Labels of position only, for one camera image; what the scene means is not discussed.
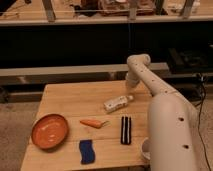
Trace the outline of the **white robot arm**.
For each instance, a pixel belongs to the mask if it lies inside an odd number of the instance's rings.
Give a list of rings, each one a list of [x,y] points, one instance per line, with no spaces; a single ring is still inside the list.
[[[148,107],[148,134],[151,171],[198,171],[189,126],[195,107],[175,88],[152,72],[148,54],[127,58],[126,87],[140,81],[153,98]]]

